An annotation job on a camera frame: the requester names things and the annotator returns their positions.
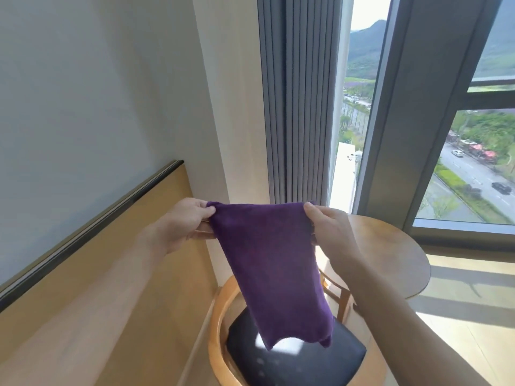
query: curtain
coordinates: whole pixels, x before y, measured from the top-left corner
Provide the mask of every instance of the curtain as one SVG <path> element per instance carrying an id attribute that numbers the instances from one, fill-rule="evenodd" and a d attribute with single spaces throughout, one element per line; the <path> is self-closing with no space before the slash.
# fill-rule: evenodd
<path id="1" fill-rule="evenodd" d="M 271 203 L 328 203 L 341 4 L 257 0 Z"/>

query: black leather seat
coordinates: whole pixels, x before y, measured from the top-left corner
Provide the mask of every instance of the black leather seat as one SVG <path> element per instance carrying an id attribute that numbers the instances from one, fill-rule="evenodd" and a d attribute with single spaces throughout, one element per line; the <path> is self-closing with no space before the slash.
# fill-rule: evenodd
<path id="1" fill-rule="evenodd" d="M 267 351 L 246 308 L 229 328 L 227 349 L 250 386 L 345 386 L 366 348 L 336 319 L 329 348 L 284 339 Z"/>

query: black car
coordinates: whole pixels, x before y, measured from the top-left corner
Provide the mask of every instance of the black car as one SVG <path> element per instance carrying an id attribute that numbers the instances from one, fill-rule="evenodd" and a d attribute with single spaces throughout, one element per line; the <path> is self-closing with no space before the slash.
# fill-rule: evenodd
<path id="1" fill-rule="evenodd" d="M 509 185 L 503 183 L 492 183 L 492 188 L 496 189 L 503 195 L 510 195 L 512 188 Z"/>

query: purple towel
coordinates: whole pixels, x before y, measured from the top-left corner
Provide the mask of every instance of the purple towel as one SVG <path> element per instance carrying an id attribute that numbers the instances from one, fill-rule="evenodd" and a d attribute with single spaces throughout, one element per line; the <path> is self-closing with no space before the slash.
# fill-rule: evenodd
<path id="1" fill-rule="evenodd" d="M 209 202 L 209 219 L 268 350 L 281 339 L 331 344 L 333 316 L 302 203 Z"/>

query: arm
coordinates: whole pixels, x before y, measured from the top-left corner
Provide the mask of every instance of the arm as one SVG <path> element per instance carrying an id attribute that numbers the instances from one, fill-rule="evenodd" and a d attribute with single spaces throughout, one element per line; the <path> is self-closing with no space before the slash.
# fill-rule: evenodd
<path id="1" fill-rule="evenodd" d="M 488 386 L 361 256 L 343 211 L 304 206 L 334 271 L 347 283 L 400 386 Z"/>
<path id="2" fill-rule="evenodd" d="M 215 208 L 205 203 L 183 199 L 146 227 L 109 271 L 2 363 L 0 384 L 94 385 L 165 255 L 188 238 L 213 238 L 201 220 Z"/>

